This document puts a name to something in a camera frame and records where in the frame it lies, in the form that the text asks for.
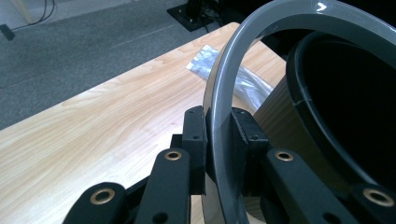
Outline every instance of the black bucket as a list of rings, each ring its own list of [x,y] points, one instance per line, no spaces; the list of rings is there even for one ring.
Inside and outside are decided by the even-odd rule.
[[[273,147],[296,151],[333,189],[396,191],[396,71],[344,39],[313,33],[255,115]]]

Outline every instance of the clear plastic bag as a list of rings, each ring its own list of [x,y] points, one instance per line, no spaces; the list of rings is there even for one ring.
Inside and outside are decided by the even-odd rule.
[[[219,52],[217,50],[206,45],[186,68],[204,80],[207,80],[218,55]],[[254,75],[246,67],[239,67],[233,93],[254,111],[259,109],[262,102],[264,102],[273,89],[270,84]]]

